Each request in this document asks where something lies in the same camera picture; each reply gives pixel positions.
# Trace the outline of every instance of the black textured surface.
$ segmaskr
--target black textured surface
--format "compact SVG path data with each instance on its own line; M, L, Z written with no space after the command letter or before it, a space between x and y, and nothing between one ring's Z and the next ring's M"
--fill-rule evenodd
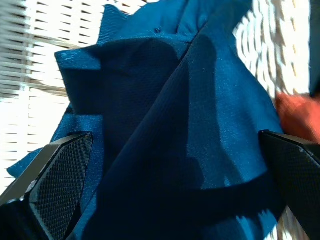
M267 134L260 135L260 145L288 206L309 238L319 240L320 166L316 156L306 151L307 145Z
M62 240L81 199L90 160L92 136L66 146L30 193L30 207L51 240Z

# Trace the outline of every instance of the woven wicker surface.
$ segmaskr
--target woven wicker surface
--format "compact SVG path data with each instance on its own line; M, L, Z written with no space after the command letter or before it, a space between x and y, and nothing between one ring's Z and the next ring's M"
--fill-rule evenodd
M235 29L239 57L272 98L305 93L308 1L270 1L253 0ZM157 0L0 0L0 194L13 181L6 168L49 143L69 104L54 53L95 44L105 4L134 14L148 2ZM306 238L288 210L267 239Z

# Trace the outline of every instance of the black mesh grip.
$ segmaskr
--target black mesh grip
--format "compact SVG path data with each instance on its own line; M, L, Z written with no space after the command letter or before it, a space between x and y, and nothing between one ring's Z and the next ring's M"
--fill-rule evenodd
M13 232L17 240L66 238L82 197L92 143L90 133L79 133L43 148L0 197L0 203L16 199L0 207L0 219L9 219L4 224L11 226L0 239L11 239L3 237Z
M320 146L270 131L260 147L279 190L311 240L320 239Z

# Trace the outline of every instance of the orange fabric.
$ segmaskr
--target orange fabric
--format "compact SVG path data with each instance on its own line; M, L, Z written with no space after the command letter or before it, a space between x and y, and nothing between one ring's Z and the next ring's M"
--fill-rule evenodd
M320 144L320 95L311 98L280 93L275 107L286 134Z

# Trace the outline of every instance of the orange object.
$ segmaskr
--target orange object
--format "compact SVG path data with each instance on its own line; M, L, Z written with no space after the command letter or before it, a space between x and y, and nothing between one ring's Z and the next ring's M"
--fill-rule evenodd
M286 134L320 144L320 95L311 98L280 93L275 107Z

